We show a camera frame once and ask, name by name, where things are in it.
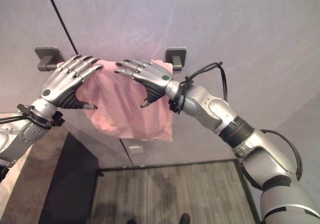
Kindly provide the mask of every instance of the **pink towel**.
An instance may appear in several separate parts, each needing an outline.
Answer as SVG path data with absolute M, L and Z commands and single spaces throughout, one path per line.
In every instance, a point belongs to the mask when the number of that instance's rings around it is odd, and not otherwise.
M 156 60 L 172 73 L 172 65 Z M 95 104 L 97 110 L 84 110 L 94 126 L 105 134 L 143 141 L 172 141 L 172 112 L 168 97 L 145 108 L 144 86 L 128 77 L 115 74 L 115 62 L 100 60 L 103 68 L 88 78 L 77 91 L 80 100 Z

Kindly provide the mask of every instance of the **silver robotic hand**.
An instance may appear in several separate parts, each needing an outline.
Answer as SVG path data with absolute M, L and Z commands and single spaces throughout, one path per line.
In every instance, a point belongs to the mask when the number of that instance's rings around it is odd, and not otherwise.
M 52 126 L 64 122 L 58 107 L 67 109 L 96 109 L 77 99 L 76 91 L 86 78 L 102 65 L 93 65 L 97 58 L 77 55 L 62 63 L 42 87 L 41 94 L 30 105 L 18 105 L 18 113 L 0 120 L 0 166 L 3 179 L 8 168 L 26 150 L 42 138 Z
M 164 96 L 167 85 L 173 79 L 168 70 L 153 61 L 134 59 L 119 61 L 116 65 L 123 68 L 116 69 L 115 73 L 128 76 L 145 86 L 147 97 L 141 104 L 142 108 Z
M 142 83 L 148 96 L 156 93 L 153 101 L 168 95 L 175 105 L 172 110 L 182 109 L 232 148 L 247 180 L 263 191 L 263 223 L 320 223 L 319 207 L 298 183 L 298 171 L 291 160 L 262 131 L 240 118 L 226 101 L 193 84 L 183 94 L 185 81 L 175 81 L 156 63 L 133 60 L 117 65 L 122 68 L 116 73 Z

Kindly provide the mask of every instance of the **gray wall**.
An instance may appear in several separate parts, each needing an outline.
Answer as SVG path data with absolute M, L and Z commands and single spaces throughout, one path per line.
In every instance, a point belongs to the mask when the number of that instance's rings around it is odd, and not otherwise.
M 258 128 L 276 128 L 320 87 L 320 0 L 55 0 L 81 53 L 106 60 L 163 59 L 187 48 L 190 74 L 224 61 L 229 103 Z M 196 80 L 221 96 L 218 72 Z M 195 120 L 174 117 L 173 143 L 140 145 L 134 164 L 233 158 L 228 147 Z

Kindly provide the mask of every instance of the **carpeted floor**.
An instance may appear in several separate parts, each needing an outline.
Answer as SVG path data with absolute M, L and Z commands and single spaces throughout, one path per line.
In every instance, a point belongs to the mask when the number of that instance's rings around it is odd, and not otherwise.
M 87 224 L 254 223 L 234 162 L 104 172 Z

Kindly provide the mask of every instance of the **person's foot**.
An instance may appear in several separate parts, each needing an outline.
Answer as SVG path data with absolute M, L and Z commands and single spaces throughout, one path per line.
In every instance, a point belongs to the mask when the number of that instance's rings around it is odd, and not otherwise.
M 135 219 L 130 219 L 126 224 L 137 224 Z
M 187 213 L 184 213 L 181 218 L 179 224 L 190 224 L 190 216 Z

